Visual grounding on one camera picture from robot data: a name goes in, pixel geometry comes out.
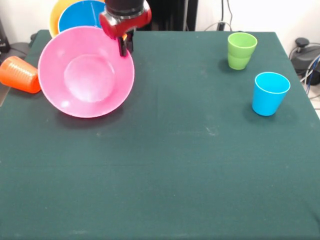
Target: bowl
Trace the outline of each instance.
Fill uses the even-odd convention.
[[[119,54],[118,41],[101,28],[78,26],[53,38],[38,63],[41,89],[49,102],[79,118],[106,115],[128,97],[134,62]]]
[[[78,1],[68,6],[58,22],[59,33],[79,26],[101,28],[99,14],[105,10],[105,3],[98,0]]]
[[[54,38],[56,35],[59,34],[58,23],[59,23],[61,14],[66,10],[67,7],[80,1],[82,2],[83,0],[58,0],[55,3],[55,5],[51,10],[50,19],[49,19],[49,32],[52,38]]]

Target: green tablecloth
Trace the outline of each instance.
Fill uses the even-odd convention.
[[[137,32],[135,83],[96,119],[11,89],[0,108],[0,239],[319,239],[320,121],[275,33],[243,71],[228,32]],[[27,61],[50,40],[40,31]],[[254,77],[285,75],[271,117]]]

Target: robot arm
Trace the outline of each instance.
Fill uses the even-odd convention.
[[[105,0],[105,4],[100,24],[106,35],[118,40],[120,55],[125,57],[127,50],[134,50],[134,31],[151,21],[151,9],[147,0]]]

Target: white wall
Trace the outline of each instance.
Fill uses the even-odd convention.
[[[227,1],[224,19],[230,15]],[[30,35],[47,29],[56,0],[0,0],[0,18],[10,43],[29,42]],[[288,53],[297,37],[320,43],[320,0],[229,0],[234,31],[273,31]],[[221,18],[221,0],[199,0],[196,30]]]
[[[229,0],[229,3],[233,31],[276,32],[287,53],[298,37],[320,43],[320,0]],[[221,0],[199,0],[197,31],[220,19]],[[230,20],[226,0],[224,20]]]
[[[48,29],[56,0],[0,0],[0,18],[9,42],[30,42],[30,36]]]

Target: cup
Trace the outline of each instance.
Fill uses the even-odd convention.
[[[261,116],[275,114],[290,89],[289,80],[279,73],[262,72],[254,82],[252,109]]]
[[[17,56],[3,61],[0,66],[0,81],[3,85],[31,94],[41,90],[38,70]]]
[[[228,37],[228,64],[234,70],[242,70],[249,63],[258,40],[246,32],[235,32]]]

